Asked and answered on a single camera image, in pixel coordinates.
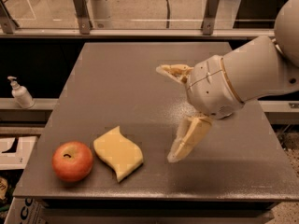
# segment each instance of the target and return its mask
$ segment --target yellow sponge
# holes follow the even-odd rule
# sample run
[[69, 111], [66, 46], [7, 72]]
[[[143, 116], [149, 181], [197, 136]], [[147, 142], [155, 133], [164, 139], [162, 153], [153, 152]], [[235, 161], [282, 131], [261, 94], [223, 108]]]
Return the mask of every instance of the yellow sponge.
[[209, 132], [212, 121], [210, 117], [199, 113], [183, 119], [178, 126], [177, 138], [167, 156], [168, 161], [177, 162], [185, 159]]
[[97, 156], [108, 164], [121, 182], [143, 163], [141, 149], [121, 135], [120, 126], [93, 141]]

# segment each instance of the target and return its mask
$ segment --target gray table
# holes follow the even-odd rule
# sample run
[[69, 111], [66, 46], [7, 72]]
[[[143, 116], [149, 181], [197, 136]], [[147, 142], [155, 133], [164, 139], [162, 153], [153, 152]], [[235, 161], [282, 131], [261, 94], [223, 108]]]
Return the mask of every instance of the gray table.
[[[158, 75], [155, 67], [195, 65], [229, 51], [224, 42], [85, 44], [15, 197], [32, 197], [52, 207], [94, 206], [102, 201], [108, 205], [116, 200], [124, 206], [139, 201], [138, 205], [156, 207], [158, 202], [172, 201], [186, 208], [187, 203], [209, 208], [215, 203], [266, 203], [268, 207], [298, 201], [298, 179], [258, 102], [246, 104], [228, 119], [216, 120], [186, 160], [166, 160], [180, 119], [194, 110], [184, 88]], [[92, 172], [77, 184], [55, 176], [51, 156], [57, 146], [79, 140], [94, 154], [93, 140], [118, 125], [141, 147], [143, 166], [119, 184], [112, 170], [94, 155]]]

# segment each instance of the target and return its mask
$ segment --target pump dispenser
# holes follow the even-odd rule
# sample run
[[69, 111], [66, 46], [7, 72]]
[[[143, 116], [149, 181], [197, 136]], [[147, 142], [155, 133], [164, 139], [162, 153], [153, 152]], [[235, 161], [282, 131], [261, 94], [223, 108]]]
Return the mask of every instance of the pump dispenser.
[[10, 85], [12, 87], [12, 96], [15, 98], [16, 102], [22, 108], [30, 108], [35, 104], [35, 100], [32, 98], [29, 91], [18, 84], [15, 77], [8, 77], [10, 80]]

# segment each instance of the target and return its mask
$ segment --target floor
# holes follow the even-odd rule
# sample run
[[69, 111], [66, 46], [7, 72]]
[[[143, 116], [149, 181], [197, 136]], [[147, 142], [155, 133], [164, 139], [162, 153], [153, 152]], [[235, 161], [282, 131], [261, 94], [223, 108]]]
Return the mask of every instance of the floor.
[[[22, 28], [76, 29], [72, 0], [3, 0]], [[216, 28], [231, 29], [240, 0], [221, 0]], [[197, 29], [201, 27], [206, 0], [107, 0], [114, 29]], [[284, 136], [285, 153], [299, 178], [299, 132]], [[299, 203], [281, 203], [269, 224], [299, 223]]]

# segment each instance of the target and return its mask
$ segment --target apple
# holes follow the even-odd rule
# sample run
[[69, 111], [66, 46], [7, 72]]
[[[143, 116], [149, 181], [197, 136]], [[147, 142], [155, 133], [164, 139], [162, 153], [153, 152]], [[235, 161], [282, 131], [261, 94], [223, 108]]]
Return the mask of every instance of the apple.
[[93, 168], [93, 154], [83, 143], [71, 141], [60, 145], [52, 156], [55, 174], [65, 182], [77, 182]]

